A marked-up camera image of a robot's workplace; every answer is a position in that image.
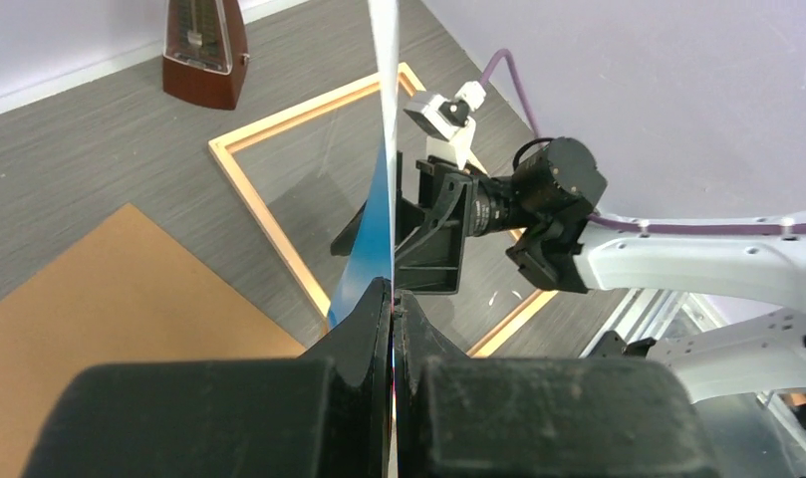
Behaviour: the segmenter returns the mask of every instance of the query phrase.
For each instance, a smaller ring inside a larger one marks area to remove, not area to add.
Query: brown board
[[[303,350],[127,205],[0,302],[0,477],[20,473],[60,393],[90,365]]]

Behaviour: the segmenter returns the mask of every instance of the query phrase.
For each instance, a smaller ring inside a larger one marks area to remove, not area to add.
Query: black cable
[[[517,170],[517,166],[520,165],[520,158],[523,157],[523,154],[525,154],[526,151],[529,150],[529,148],[531,148],[535,144],[540,144],[542,142],[552,142],[553,139],[554,138],[552,137],[538,137],[520,146],[520,148],[517,149],[517,153],[514,154],[514,160],[511,162],[511,165],[514,166],[514,170],[515,171]]]

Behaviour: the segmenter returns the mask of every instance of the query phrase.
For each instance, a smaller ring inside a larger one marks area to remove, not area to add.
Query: white wall
[[[239,0],[244,20],[305,0]],[[0,113],[159,55],[166,0],[0,0]]]
[[[479,67],[514,53],[544,131],[596,155],[606,211],[806,209],[806,0],[425,2]],[[494,83],[521,113],[504,66]]]

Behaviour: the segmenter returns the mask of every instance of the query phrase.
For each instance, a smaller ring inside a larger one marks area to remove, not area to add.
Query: brown metronome
[[[166,93],[202,107],[235,110],[249,60],[238,0],[168,0]]]

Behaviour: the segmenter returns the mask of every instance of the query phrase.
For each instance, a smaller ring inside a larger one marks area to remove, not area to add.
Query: wood grain surface
[[[160,61],[153,59],[0,116],[0,300],[131,202],[298,341],[313,342],[318,321],[307,320],[307,299],[206,142],[373,73],[367,3],[310,1],[249,25],[248,38],[252,62],[235,112],[164,94]],[[445,96],[479,75],[417,0],[401,2],[401,61]],[[476,114],[473,149],[492,174],[505,174],[531,133],[492,88],[488,93]],[[364,165],[376,154],[374,101],[239,154],[328,292],[343,265],[328,257],[329,240],[364,197]],[[410,120],[401,118],[406,155],[422,151],[424,138],[416,136]],[[462,348],[519,302],[511,291],[531,291],[504,257],[508,244],[503,235],[471,240],[462,293],[422,299],[429,316]],[[565,338],[585,344],[613,310],[616,294],[577,298],[590,311],[583,317],[574,317],[575,308],[547,306],[526,326],[537,336],[528,347]],[[513,354],[523,352],[517,347]]]

